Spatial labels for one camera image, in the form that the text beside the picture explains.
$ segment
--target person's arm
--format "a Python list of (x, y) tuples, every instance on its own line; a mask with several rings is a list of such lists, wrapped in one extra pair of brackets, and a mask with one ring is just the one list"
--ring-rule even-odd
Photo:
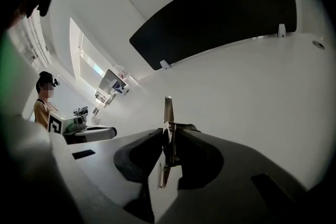
[(46, 129), (48, 126), (48, 118), (49, 118), (46, 107), (42, 103), (37, 102), (34, 106), (34, 113), (36, 121), (42, 124)]

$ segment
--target person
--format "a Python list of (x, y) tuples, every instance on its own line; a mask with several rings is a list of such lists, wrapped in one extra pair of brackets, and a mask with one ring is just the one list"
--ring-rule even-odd
[(34, 105), (35, 121), (47, 128), (49, 112), (58, 111), (56, 106), (49, 102), (49, 98), (54, 96), (54, 77), (48, 72), (41, 72), (36, 83), (38, 99)]

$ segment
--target window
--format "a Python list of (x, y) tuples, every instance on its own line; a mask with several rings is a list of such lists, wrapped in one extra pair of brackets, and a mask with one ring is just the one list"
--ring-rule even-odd
[(105, 72), (82, 50), (80, 56), (84, 59), (85, 62), (92, 67), (95, 72), (97, 72), (102, 78), (105, 76)]

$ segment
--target black strap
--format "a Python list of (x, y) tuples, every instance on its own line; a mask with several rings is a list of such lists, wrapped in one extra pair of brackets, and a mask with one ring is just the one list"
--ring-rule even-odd
[(41, 98), (38, 98), (37, 101), (41, 102), (42, 104), (46, 104)]

